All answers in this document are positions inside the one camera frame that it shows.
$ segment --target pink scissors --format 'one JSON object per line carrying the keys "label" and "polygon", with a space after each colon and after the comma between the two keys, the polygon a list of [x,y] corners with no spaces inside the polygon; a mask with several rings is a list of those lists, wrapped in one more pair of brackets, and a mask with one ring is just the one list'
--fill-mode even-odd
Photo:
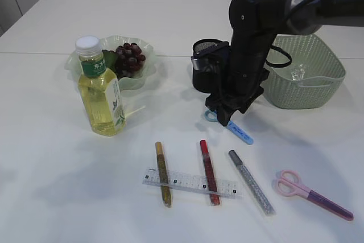
{"label": "pink scissors", "polygon": [[[285,191],[282,189],[282,184],[289,188],[289,191]],[[316,205],[323,207],[324,209],[342,217],[346,220],[354,220],[353,213],[349,212],[348,210],[340,207],[336,203],[332,202],[331,200],[321,196],[319,193],[311,190],[307,186],[302,183],[301,177],[294,171],[284,170],[280,172],[279,179],[275,183],[276,190],[282,196],[301,196]]]}

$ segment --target grapes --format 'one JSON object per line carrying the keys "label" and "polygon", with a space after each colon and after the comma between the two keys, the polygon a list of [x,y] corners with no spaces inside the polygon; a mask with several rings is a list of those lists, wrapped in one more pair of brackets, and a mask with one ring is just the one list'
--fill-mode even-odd
{"label": "grapes", "polygon": [[124,48],[122,47],[122,46],[119,46],[119,47],[117,47],[116,48],[116,50],[115,50],[115,52],[117,53],[117,54],[122,54],[122,50],[123,50]]}
{"label": "grapes", "polygon": [[132,57],[133,56],[133,52],[131,50],[126,50],[125,51],[125,56]]}
{"label": "grapes", "polygon": [[123,47],[124,47],[126,50],[130,50],[131,45],[130,45],[129,43],[124,43]]}
{"label": "grapes", "polygon": [[134,54],[138,55],[142,53],[142,50],[139,48],[138,45],[132,45],[131,46],[131,50],[133,51]]}
{"label": "grapes", "polygon": [[117,47],[115,53],[118,55],[115,65],[112,68],[118,78],[132,78],[146,61],[145,55],[142,54],[141,48],[136,43],[124,43]]}
{"label": "grapes", "polygon": [[143,54],[139,54],[136,56],[136,59],[139,61],[139,62],[144,62],[146,60],[146,57],[145,55]]}

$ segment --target white bottle cap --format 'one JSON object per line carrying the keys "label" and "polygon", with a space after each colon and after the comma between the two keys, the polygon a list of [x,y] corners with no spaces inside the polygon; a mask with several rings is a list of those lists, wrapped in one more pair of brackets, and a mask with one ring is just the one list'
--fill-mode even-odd
{"label": "white bottle cap", "polygon": [[95,36],[83,36],[76,41],[76,52],[83,57],[92,57],[102,52],[99,38]]}

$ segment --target glitter glue pen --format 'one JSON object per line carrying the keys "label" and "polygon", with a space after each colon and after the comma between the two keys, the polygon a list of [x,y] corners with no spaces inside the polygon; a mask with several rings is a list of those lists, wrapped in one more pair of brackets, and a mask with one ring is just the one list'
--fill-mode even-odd
{"label": "glitter glue pen", "polygon": [[[157,153],[157,165],[159,171],[159,181],[162,183],[168,183],[168,175],[167,175],[167,168],[166,162],[164,160],[164,154],[162,149],[162,143],[156,142],[155,143],[155,151]],[[162,199],[163,203],[166,207],[170,208],[172,206],[172,197],[171,192],[169,191],[168,186],[160,186],[160,190],[162,192]]]}
{"label": "glitter glue pen", "polygon": [[[207,185],[210,191],[217,192],[217,186],[216,186],[214,171],[212,169],[209,150],[207,149],[207,143],[204,139],[200,141],[200,146],[202,151],[202,160],[204,162]],[[220,205],[220,198],[218,195],[211,193],[210,200],[213,205]]]}
{"label": "glitter glue pen", "polygon": [[266,216],[271,216],[275,214],[272,204],[268,201],[267,197],[261,190],[261,188],[256,183],[253,176],[250,174],[244,163],[241,161],[239,156],[234,150],[230,150],[229,156],[231,157],[232,161],[234,162],[236,168],[238,169],[239,173],[245,180],[246,184],[248,185],[250,191],[253,193],[255,199],[257,200],[258,204],[262,208],[264,214]]}

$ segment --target black cable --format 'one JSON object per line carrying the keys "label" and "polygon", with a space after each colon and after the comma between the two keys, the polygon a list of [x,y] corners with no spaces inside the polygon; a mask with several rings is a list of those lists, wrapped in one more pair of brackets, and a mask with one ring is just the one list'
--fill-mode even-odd
{"label": "black cable", "polygon": [[274,51],[278,51],[279,53],[283,54],[285,57],[287,57],[287,59],[289,61],[284,63],[284,64],[274,64],[274,63],[271,63],[268,60],[266,60],[267,65],[269,65],[272,68],[285,68],[285,67],[289,66],[290,64],[292,64],[292,57],[288,52],[281,49],[280,47],[273,46],[273,45],[271,45],[271,49],[274,50]]}
{"label": "black cable", "polygon": [[[273,38],[272,38],[272,41],[271,41],[271,45],[273,46],[273,43],[274,43],[274,40],[275,40],[275,38],[276,38],[276,36],[279,34],[279,30],[282,28],[282,27],[284,27],[285,26],[285,24],[286,24],[286,22],[293,16],[293,14],[295,14],[296,12],[298,12],[300,9],[302,9],[304,6],[306,6],[307,4],[310,4],[311,2],[313,2],[313,1],[315,1],[315,0],[303,0],[302,2],[300,2],[300,3],[298,3],[284,18],[283,18],[283,20],[281,21],[281,23],[280,24],[278,24],[278,26],[274,29],[274,31],[273,31]],[[266,52],[266,54],[265,54],[265,56],[267,56],[268,55],[268,53],[269,53],[269,50],[270,50],[271,48],[268,48],[267,49],[267,52]]]}

